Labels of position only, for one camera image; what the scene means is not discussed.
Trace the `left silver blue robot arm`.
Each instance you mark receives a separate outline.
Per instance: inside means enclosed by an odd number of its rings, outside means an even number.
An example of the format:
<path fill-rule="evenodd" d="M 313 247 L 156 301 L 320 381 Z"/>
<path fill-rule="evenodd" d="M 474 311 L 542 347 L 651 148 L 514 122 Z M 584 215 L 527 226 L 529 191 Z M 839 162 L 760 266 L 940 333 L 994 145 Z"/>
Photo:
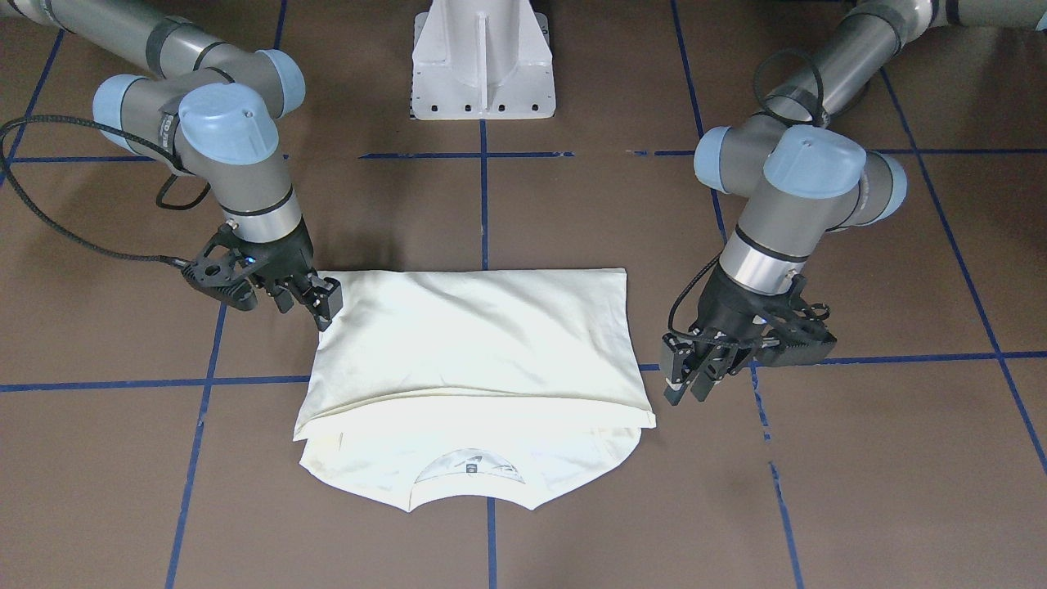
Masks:
<path fill-rule="evenodd" d="M 802 269 L 823 235 L 878 223 L 901 206 L 901 165 L 860 146 L 829 124 L 879 68 L 939 26 L 1045 29 L 1043 1 L 860 1 L 803 70 L 768 92 L 744 124 L 700 138 L 693 169 L 704 186 L 747 198 L 722 251 L 697 278 L 697 316 L 667 327 L 659 369 L 664 395 L 706 399 L 751 361 L 819 364 L 837 340 L 827 305 L 802 299 Z"/>

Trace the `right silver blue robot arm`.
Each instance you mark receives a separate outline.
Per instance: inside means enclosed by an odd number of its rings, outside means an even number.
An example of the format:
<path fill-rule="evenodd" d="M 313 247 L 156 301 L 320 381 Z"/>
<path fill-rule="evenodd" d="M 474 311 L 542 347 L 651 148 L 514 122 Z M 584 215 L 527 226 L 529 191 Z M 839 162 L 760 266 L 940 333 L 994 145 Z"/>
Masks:
<path fill-rule="evenodd" d="M 343 305 L 340 284 L 322 278 L 276 122 L 304 100 L 303 72 L 281 50 L 247 52 L 180 16 L 142 1 L 4 1 L 21 16 L 77 33 L 149 71 L 95 91 L 92 117 L 34 115 L 2 126 L 83 124 L 179 178 L 201 178 L 223 221 L 193 259 L 101 249 L 115 259 L 164 263 L 209 297 L 249 312 L 265 291 L 280 312 L 304 305 L 326 330 Z"/>

